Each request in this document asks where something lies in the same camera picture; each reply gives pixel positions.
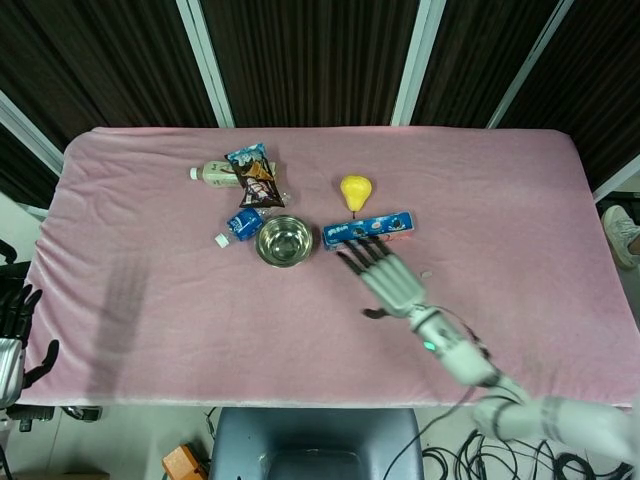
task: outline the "blue box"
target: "blue box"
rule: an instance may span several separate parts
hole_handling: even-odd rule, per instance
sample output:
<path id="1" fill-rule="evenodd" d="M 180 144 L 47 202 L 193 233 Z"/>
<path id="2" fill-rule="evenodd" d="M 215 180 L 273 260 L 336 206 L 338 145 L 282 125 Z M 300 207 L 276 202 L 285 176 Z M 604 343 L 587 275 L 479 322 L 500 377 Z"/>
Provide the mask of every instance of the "blue box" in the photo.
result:
<path id="1" fill-rule="evenodd" d="M 343 248 L 345 240 L 378 235 L 380 240 L 389 241 L 405 237 L 413 231 L 413 219 L 409 212 L 391 213 L 382 217 L 352 220 L 346 223 L 327 225 L 322 229 L 322 244 L 325 250 Z"/>

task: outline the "yellow pear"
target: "yellow pear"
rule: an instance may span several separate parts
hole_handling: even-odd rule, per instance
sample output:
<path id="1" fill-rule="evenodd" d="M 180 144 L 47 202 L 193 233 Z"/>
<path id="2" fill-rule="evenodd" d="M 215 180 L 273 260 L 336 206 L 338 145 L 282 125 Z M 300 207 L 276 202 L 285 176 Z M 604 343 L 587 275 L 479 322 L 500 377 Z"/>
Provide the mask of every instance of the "yellow pear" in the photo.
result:
<path id="1" fill-rule="evenodd" d="M 371 195 L 371 181 L 360 175 L 347 175 L 340 182 L 340 190 L 347 201 L 347 207 L 354 212 L 355 216 L 355 212 L 360 211 Z"/>

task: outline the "shoe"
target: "shoe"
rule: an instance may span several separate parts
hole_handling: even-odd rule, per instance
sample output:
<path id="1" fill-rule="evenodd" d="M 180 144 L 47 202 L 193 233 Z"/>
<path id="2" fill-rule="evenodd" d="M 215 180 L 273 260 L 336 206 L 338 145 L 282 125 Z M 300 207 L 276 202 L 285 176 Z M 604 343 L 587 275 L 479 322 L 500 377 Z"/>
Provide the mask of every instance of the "shoe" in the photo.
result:
<path id="1" fill-rule="evenodd" d="M 640 264 L 640 255 L 632 255 L 629 251 L 629 244 L 640 236 L 640 227 L 633 223 L 624 208 L 619 205 L 608 208 L 602 215 L 602 226 L 616 264 L 624 270 Z"/>

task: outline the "stainless steel bowl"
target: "stainless steel bowl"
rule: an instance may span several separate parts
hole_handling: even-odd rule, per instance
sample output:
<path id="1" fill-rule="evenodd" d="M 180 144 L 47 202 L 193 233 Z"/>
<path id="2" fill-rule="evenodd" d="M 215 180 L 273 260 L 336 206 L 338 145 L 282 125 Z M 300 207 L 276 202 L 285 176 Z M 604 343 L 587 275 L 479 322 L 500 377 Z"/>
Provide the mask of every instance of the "stainless steel bowl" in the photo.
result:
<path id="1" fill-rule="evenodd" d="M 299 218 L 278 215 L 262 226 L 256 237 L 258 255 L 274 267 L 293 267 L 311 253 L 311 229 Z"/>

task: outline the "pink tablecloth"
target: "pink tablecloth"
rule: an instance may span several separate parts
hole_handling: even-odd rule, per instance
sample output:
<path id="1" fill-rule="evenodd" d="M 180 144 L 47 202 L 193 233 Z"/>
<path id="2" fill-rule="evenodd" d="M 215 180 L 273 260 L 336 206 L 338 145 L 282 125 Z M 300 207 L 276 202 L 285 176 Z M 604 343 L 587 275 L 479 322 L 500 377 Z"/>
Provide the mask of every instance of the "pink tablecloth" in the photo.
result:
<path id="1" fill-rule="evenodd" d="M 264 142 L 291 214 L 349 218 L 337 190 L 374 180 L 362 211 L 409 209 L 392 246 L 532 394 L 628 404 L 640 336 L 571 140 L 540 130 L 447 128 L 104 129 L 67 149 L 29 274 L 44 290 L 28 351 L 51 338 L 37 404 L 172 402 L 401 406 L 462 395 L 402 320 L 333 254 L 278 270 L 252 243 L 212 240 L 238 189 L 188 169 Z"/>

